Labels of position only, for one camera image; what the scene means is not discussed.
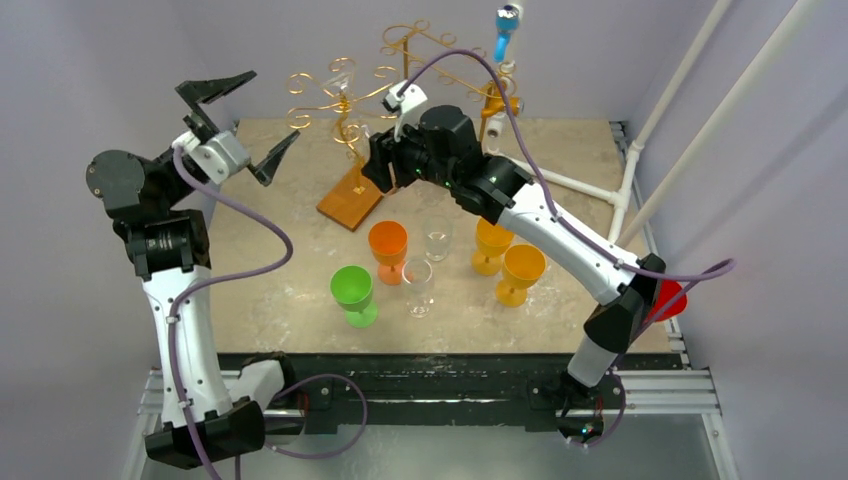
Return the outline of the yellow goblet front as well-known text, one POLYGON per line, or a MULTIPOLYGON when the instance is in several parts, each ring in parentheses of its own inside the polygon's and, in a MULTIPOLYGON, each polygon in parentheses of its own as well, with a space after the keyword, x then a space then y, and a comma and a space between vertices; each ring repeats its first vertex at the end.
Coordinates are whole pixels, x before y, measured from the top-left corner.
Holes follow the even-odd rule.
POLYGON ((525 303, 528 290, 545 272, 546 257, 529 244, 511 246, 504 254, 502 278, 495 289, 496 299, 504 306, 517 308, 525 303))

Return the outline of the clear glass front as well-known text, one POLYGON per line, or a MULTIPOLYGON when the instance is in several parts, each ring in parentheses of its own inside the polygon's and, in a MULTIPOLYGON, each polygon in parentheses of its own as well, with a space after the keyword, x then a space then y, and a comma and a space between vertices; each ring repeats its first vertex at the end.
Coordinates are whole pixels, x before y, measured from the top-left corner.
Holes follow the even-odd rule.
POLYGON ((434 273, 431 263, 424 257, 409 259, 401 274, 408 314, 415 318, 427 316, 434 304, 434 273))

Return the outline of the gold scroll glass rack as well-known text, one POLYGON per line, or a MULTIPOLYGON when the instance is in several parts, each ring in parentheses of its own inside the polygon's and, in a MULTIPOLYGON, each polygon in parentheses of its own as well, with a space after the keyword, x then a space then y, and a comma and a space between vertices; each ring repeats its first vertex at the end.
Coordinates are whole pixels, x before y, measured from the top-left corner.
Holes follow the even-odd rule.
POLYGON ((373 120, 392 120, 391 113, 378 113, 368 109, 371 100, 379 100, 388 89, 401 80, 401 73, 392 66, 378 66, 373 78, 379 86, 367 93, 355 92, 356 62, 350 57, 339 57, 328 65, 329 77, 320 80, 307 72, 291 75, 286 81, 286 89, 293 96, 303 96, 314 87, 323 95, 321 102, 312 106, 296 106, 285 115, 287 125, 294 130, 309 128, 321 115, 330 115, 329 138, 344 148, 350 168, 341 179, 318 202, 316 210, 344 227, 350 232, 356 231, 383 199, 383 194, 362 173, 361 168, 367 160, 369 123, 373 120), (341 71, 355 71, 353 97, 350 100, 328 96, 321 88, 322 84, 341 71))

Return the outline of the red plastic goblet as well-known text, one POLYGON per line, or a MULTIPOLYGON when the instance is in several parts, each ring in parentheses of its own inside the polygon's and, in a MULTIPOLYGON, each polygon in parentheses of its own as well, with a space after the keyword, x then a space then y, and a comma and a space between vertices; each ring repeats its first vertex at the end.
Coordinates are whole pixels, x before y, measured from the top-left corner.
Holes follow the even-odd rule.
POLYGON ((666 321, 682 313, 688 304, 683 286, 676 281, 663 280, 656 302, 646 317, 647 324, 666 321))

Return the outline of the yellow goblet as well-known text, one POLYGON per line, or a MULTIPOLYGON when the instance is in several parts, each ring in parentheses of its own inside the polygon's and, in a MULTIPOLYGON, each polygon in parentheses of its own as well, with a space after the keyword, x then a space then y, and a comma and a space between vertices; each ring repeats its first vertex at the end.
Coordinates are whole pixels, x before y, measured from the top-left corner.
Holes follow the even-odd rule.
POLYGON ((502 278, 495 289, 496 299, 504 306, 517 308, 525 303, 528 290, 545 272, 546 257, 529 244, 511 246, 504 254, 502 278))
POLYGON ((476 250, 471 256, 472 269, 479 275, 496 275, 513 240, 513 232, 480 218, 475 229, 476 250))

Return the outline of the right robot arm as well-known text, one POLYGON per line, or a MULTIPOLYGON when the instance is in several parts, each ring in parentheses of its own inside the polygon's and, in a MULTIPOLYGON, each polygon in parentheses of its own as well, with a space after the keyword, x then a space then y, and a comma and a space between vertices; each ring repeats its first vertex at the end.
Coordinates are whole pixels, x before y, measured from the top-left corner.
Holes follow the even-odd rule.
POLYGON ((369 139, 363 175, 387 193, 417 180, 445 188, 464 211, 517 234, 567 270, 597 306, 569 361, 561 392, 584 407, 600 380, 635 341, 656 304, 665 262, 605 242, 546 193, 540 181, 506 157, 488 154, 460 108, 427 109, 415 126, 369 139))

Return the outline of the white pvc pipe frame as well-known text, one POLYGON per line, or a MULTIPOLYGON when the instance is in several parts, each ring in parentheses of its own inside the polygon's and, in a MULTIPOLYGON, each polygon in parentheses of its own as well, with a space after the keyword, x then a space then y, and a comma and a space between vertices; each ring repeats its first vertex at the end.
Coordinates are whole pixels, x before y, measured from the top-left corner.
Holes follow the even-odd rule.
POLYGON ((843 1, 730 4, 638 167, 672 271, 756 268, 817 244, 803 202, 844 113, 825 54, 846 22, 843 1))

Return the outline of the clear glass rear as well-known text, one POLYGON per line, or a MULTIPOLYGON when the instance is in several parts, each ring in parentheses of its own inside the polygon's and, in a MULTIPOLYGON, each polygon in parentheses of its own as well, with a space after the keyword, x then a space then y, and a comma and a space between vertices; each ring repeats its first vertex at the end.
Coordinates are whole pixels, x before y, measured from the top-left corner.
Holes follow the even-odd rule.
POLYGON ((451 247, 453 238, 453 223, 444 216, 428 217, 423 224, 425 255, 429 260, 440 262, 444 260, 451 247))

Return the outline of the green plastic goblet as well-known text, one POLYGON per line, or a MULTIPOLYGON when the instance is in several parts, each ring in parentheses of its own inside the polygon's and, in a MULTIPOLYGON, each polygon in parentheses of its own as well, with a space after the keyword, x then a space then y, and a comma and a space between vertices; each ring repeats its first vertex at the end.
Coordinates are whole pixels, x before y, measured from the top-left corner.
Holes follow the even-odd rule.
POLYGON ((373 279, 369 271, 358 265, 338 269, 330 280, 330 292, 343 309, 346 321, 355 328, 367 328, 379 314, 373 297, 373 279))

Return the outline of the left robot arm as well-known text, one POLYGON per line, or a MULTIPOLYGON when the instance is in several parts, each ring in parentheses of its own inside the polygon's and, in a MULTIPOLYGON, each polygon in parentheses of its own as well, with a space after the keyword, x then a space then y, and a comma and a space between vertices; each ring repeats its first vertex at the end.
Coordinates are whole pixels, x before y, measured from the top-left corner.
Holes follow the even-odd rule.
POLYGON ((158 157, 123 150, 97 154, 86 184, 111 219, 140 279, 156 328, 164 382, 161 428, 145 437, 152 460, 190 470, 239 459, 266 442, 264 411, 297 399, 298 382, 281 353, 248 361, 237 380, 222 375, 211 321, 210 240, 204 214, 181 202, 200 192, 220 198, 220 186, 250 173, 269 185, 293 144, 287 136, 260 162, 230 129, 205 113, 210 104, 247 84, 254 71, 187 80, 176 91, 189 107, 186 130, 158 157))

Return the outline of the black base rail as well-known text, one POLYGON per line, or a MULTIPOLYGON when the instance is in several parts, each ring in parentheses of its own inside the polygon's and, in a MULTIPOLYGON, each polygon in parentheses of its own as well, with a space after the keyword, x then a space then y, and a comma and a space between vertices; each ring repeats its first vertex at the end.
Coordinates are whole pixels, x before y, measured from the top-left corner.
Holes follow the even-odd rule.
POLYGON ((630 354, 590 394, 564 384, 567 354, 330 354, 287 357, 308 385, 265 411, 271 432, 342 425, 514 426, 528 432, 594 427, 635 415, 716 414, 705 370, 676 354, 630 354))

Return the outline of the orange plastic goblet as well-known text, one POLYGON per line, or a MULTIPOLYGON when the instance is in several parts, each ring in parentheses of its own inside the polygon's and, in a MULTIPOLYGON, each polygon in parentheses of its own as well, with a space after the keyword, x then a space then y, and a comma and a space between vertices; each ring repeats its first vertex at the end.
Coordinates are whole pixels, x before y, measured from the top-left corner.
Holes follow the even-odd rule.
POLYGON ((380 221, 369 231, 368 244, 378 264, 378 278, 386 285, 400 285, 408 249, 404 226, 396 221, 380 221))

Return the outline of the orange pipe fitting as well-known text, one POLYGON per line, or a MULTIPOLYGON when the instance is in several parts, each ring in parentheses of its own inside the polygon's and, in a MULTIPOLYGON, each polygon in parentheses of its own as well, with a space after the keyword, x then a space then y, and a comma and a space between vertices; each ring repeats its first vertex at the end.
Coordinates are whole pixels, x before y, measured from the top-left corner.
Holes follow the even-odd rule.
POLYGON ((495 82, 490 80, 481 89, 483 97, 481 118, 483 120, 488 120, 497 113, 506 113, 507 111, 511 111, 514 116, 519 116, 523 111, 523 100, 520 97, 510 96, 510 93, 516 90, 516 85, 511 77, 499 75, 498 81, 500 87, 497 87, 495 82))

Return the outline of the tall clear flute glass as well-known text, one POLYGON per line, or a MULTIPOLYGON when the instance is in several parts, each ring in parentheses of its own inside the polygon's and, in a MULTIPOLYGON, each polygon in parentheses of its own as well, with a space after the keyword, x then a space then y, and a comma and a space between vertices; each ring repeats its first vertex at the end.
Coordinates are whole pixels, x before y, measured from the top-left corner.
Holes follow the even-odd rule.
POLYGON ((350 100, 353 97, 355 71, 341 71, 324 82, 322 90, 330 97, 350 100))

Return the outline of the yellow goblet rear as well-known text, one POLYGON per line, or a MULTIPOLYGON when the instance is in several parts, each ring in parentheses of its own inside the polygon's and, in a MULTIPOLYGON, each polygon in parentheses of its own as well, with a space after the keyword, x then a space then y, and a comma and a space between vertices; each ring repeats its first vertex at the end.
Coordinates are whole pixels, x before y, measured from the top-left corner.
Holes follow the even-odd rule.
POLYGON ((471 256, 472 269, 479 275, 496 275, 513 240, 513 232, 480 218, 475 229, 476 250, 471 256))

